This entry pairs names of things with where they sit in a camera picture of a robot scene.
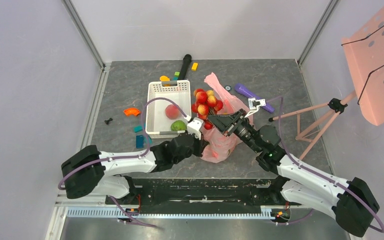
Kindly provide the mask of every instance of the plastic basket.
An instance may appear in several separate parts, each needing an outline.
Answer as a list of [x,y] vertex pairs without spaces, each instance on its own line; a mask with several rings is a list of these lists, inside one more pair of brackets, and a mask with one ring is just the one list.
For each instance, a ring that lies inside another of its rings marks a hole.
[[[153,81],[148,85],[148,101],[154,98],[167,98],[175,102],[191,116],[191,84],[188,80],[177,81]],[[166,107],[169,101],[156,100],[151,102],[146,108],[146,133],[152,139],[174,138],[185,131],[171,131],[170,126],[174,121],[182,120],[187,124],[183,117],[169,119],[166,116]]]

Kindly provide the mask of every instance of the orange curved toy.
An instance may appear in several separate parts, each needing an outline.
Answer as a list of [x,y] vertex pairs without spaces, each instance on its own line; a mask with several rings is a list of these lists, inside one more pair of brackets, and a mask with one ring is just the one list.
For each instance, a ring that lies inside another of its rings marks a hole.
[[123,112],[124,114],[126,114],[126,116],[134,115],[135,117],[137,117],[139,114],[141,114],[141,111],[139,111],[139,109],[134,107],[127,108]]

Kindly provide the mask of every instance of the pink plastic bag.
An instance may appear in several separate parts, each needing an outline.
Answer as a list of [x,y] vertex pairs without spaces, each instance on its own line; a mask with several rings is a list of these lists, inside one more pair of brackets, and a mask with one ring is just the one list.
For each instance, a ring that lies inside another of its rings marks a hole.
[[[220,85],[217,76],[214,73],[206,76],[204,83],[210,86],[215,94],[217,99],[223,101],[223,109],[220,110],[217,114],[232,114],[239,109],[244,109],[249,111],[250,109],[236,96],[231,95],[222,85]],[[253,117],[249,117],[249,122],[253,124]],[[229,157],[231,152],[235,149],[235,146],[240,144],[242,141],[234,134],[230,136],[224,136],[213,127],[211,130],[202,130],[204,139],[209,142],[209,145],[204,149],[201,159],[212,162],[219,163]]]

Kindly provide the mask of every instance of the red fruit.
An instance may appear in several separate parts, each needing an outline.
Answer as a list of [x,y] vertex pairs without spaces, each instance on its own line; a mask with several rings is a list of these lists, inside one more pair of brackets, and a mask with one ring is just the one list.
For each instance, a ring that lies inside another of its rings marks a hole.
[[195,89],[195,91],[193,91],[193,95],[196,96],[197,93],[199,93],[199,92],[205,92],[205,91],[202,88],[197,88],[197,89]]
[[192,110],[192,113],[198,113],[198,107],[195,103],[190,106],[190,109]]
[[211,124],[211,123],[209,123],[209,122],[205,122],[205,124],[204,124],[204,128],[206,129],[206,130],[210,130],[210,129],[212,129],[214,126]]
[[215,104],[214,110],[217,112],[220,111],[223,108],[223,102],[220,100],[217,100],[217,103]]
[[165,108],[165,115],[169,119],[177,119],[180,115],[180,111],[175,105],[170,104]]
[[205,104],[207,101],[207,93],[205,91],[200,91],[196,94],[196,101],[200,104]]
[[198,118],[202,119],[202,120],[206,120],[207,119],[207,115],[201,115],[198,113]]
[[217,104],[217,98],[213,95],[208,96],[208,98],[206,99],[206,104],[208,105],[208,107],[215,107]]
[[198,106],[198,113],[201,114],[201,115],[208,115],[208,112],[210,111],[209,107],[207,105],[204,105],[204,104],[200,104]]
[[206,94],[208,96],[214,96],[214,91],[213,90],[208,90],[208,91],[206,91]]

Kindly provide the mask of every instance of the purple tube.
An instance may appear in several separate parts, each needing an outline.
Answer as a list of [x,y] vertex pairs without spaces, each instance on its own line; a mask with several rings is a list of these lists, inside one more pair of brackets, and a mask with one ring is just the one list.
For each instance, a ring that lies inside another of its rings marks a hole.
[[[237,83],[235,86],[234,86],[234,89],[236,90],[236,92],[238,94],[242,94],[244,95],[245,97],[247,98],[256,98],[258,100],[262,99],[261,97],[257,96],[255,93],[253,93],[252,91],[250,91],[246,86],[244,86],[242,83]],[[274,113],[275,112],[275,108],[272,107],[270,104],[268,104],[267,102],[265,103],[265,106],[262,107],[264,110],[266,110],[267,112],[269,113]]]

